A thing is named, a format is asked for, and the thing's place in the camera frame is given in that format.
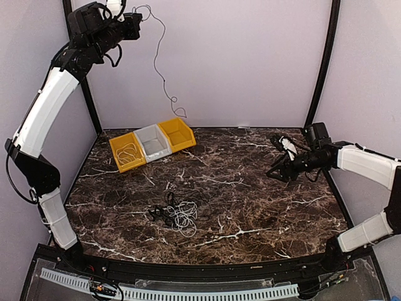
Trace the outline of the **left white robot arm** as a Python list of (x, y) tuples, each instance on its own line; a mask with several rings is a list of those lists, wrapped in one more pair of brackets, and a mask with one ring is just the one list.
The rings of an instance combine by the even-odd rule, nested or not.
[(53, 57), (21, 125), (5, 143), (7, 158), (30, 186), (26, 201), (42, 210), (55, 243), (67, 251), (65, 265), (75, 273), (88, 269), (88, 259), (75, 250), (80, 243), (61, 198), (60, 172), (42, 150), (60, 110), (92, 66), (102, 64), (110, 50), (121, 47), (121, 41), (139, 39), (142, 15), (125, 12), (126, 5), (126, 1), (92, 2), (68, 15), (70, 40)]

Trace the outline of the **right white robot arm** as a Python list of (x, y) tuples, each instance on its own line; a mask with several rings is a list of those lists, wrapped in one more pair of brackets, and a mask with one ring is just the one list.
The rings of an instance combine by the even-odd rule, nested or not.
[(333, 142), (323, 122), (303, 129), (307, 146), (299, 153), (299, 146), (284, 135), (270, 139), (282, 152), (266, 173), (281, 182), (297, 180), (301, 173), (316, 170), (341, 169), (363, 176), (387, 188), (391, 194), (387, 206), (375, 216), (343, 232), (329, 243), (329, 251), (320, 258), (320, 267), (333, 272), (344, 261), (344, 253), (400, 234), (400, 159), (367, 149), (357, 143)]

